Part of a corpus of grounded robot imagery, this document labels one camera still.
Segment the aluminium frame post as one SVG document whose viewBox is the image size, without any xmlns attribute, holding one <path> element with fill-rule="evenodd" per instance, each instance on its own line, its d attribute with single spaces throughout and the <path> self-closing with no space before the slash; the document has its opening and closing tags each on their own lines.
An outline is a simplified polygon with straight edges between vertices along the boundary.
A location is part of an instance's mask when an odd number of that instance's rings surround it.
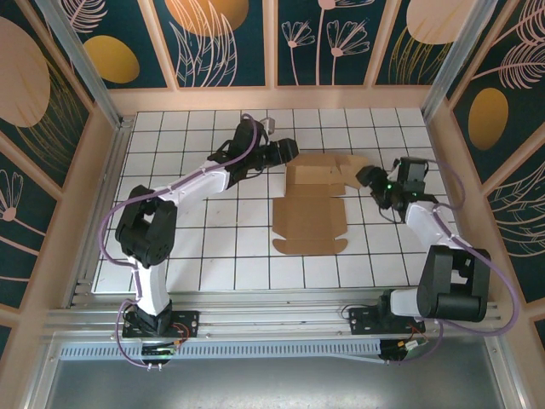
<svg viewBox="0 0 545 409">
<path fill-rule="evenodd" d="M 95 98 L 98 107 L 105 114 L 109 123 L 116 130 L 120 129 L 123 117 L 119 115 L 104 82 L 95 70 L 78 35 L 73 31 L 59 2 L 57 0 L 36 0 L 36 4 L 50 24 L 63 49 L 71 57 L 75 68 Z"/>
<path fill-rule="evenodd" d="M 456 75 L 478 42 L 481 32 L 494 13 L 498 0 L 477 0 L 453 42 L 438 75 L 422 105 L 422 118 L 428 124 L 443 102 Z"/>
</svg>

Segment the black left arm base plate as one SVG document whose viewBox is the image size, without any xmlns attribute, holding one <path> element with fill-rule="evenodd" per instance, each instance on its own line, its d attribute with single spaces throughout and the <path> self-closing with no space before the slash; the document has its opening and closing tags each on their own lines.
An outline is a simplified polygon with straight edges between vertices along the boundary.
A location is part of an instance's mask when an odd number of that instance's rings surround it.
<svg viewBox="0 0 545 409">
<path fill-rule="evenodd" d="M 123 338 L 184 338 L 196 337 L 199 324 L 198 311 L 174 311 L 171 323 L 162 335 L 147 330 L 138 323 L 136 312 L 128 312 L 124 316 Z"/>
</svg>

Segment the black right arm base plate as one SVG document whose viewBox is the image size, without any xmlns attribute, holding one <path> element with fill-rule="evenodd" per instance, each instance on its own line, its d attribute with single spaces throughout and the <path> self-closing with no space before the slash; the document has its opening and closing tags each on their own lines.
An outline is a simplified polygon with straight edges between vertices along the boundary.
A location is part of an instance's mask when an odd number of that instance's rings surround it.
<svg viewBox="0 0 545 409">
<path fill-rule="evenodd" d="M 410 335 L 414 330 L 426 332 L 423 321 L 393 315 L 387 308 L 377 306 L 350 308 L 348 322 L 353 335 Z"/>
</svg>

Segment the aluminium mounting rail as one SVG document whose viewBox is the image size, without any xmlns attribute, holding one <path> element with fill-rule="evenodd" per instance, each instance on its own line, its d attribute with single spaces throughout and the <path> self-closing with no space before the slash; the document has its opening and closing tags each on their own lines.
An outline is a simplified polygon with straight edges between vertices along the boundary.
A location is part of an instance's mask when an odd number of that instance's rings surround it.
<svg viewBox="0 0 545 409">
<path fill-rule="evenodd" d="M 381 288 L 183 291 L 170 298 L 175 310 L 200 313 L 199 339 L 329 339 L 349 336 L 349 306 L 374 304 L 382 293 Z M 76 294 L 67 307 L 47 313 L 43 334 L 82 331 L 107 340 L 126 298 L 126 293 Z"/>
</svg>

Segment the brown cardboard paper box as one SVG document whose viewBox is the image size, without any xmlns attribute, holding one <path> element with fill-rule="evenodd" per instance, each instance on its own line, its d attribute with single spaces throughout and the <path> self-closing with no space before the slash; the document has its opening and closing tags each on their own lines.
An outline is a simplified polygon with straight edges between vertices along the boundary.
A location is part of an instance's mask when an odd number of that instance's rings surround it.
<svg viewBox="0 0 545 409">
<path fill-rule="evenodd" d="M 287 256 L 333 256 L 347 247 L 347 214 L 342 196 L 361 188 L 363 156 L 301 153 L 286 165 L 283 197 L 272 200 L 273 247 Z"/>
</svg>

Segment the aluminium side rail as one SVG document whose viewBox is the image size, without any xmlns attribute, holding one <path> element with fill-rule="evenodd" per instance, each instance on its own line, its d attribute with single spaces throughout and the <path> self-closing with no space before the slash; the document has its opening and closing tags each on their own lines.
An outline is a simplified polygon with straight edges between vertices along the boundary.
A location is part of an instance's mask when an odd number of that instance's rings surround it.
<svg viewBox="0 0 545 409">
<path fill-rule="evenodd" d="M 80 246 L 72 266 L 66 290 L 60 305 L 63 309 L 72 306 L 73 298 L 82 291 L 84 295 L 92 292 L 97 265 L 100 263 L 100 225 L 114 202 L 121 165 L 127 152 L 129 138 L 134 128 L 135 116 L 124 116 L 120 126 L 112 136 L 112 143 L 106 155 L 95 198 L 91 202 Z"/>
</svg>

